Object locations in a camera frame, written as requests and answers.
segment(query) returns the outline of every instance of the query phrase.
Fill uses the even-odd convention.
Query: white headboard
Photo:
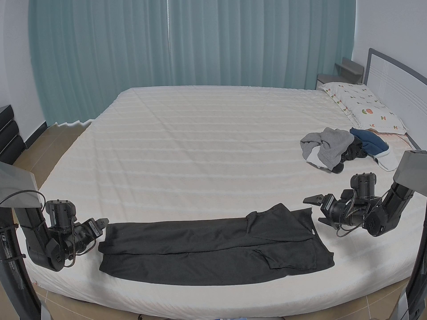
[[[427,149],[427,78],[395,59],[369,49],[364,83],[408,128],[418,149]]]

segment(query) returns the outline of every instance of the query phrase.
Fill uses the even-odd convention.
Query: pillowcase
[[[331,82],[320,86],[341,107],[357,129],[379,133],[405,134],[402,120],[364,84]]]

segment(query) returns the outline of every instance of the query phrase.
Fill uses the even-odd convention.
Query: white wall
[[[353,61],[370,47],[427,77],[427,0],[356,0]]]
[[[29,0],[0,0],[0,106],[11,104],[26,141],[45,121],[28,40]]]

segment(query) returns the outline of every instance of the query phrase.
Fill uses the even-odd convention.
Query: mattress
[[[40,191],[71,200],[80,221],[154,222],[244,217],[278,203],[307,207],[311,195],[349,188],[355,173],[377,175],[376,195],[391,185],[371,159],[345,162],[340,174],[306,163],[299,140],[325,127],[352,126],[316,90],[180,86],[126,90],[73,143]],[[398,159],[408,144],[388,135]],[[229,286],[174,286],[121,280],[99,271],[93,249],[58,273],[26,259],[41,287],[121,310],[179,319],[275,317],[350,301],[411,274],[425,211],[415,194],[398,227],[378,238],[357,229],[344,238],[317,221],[335,266],[312,274]],[[19,230],[22,251],[25,241]]]

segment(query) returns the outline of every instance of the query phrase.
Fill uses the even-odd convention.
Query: gray headboard frame
[[[403,71],[407,72],[408,74],[414,76],[416,79],[418,79],[420,82],[424,83],[425,85],[427,85],[427,78],[424,77],[422,74],[420,74],[419,72],[416,72],[415,70],[411,69],[410,67],[408,67],[407,65],[401,63],[400,61],[397,61],[393,58],[391,58],[390,56],[385,55],[384,53],[381,53],[377,50],[374,50],[372,48],[369,49],[368,52],[368,61],[366,63],[366,73],[365,73],[365,79],[363,81],[363,83],[366,85],[368,82],[368,77],[369,77],[369,69],[371,66],[371,58],[372,55],[378,56],[386,61],[388,61],[389,63],[395,65],[396,67],[399,67],[400,69],[402,69]],[[409,136],[409,134],[406,134],[409,138],[409,140],[411,141],[411,143],[414,145],[415,148],[417,149],[421,149],[417,143],[411,138],[411,136]]]

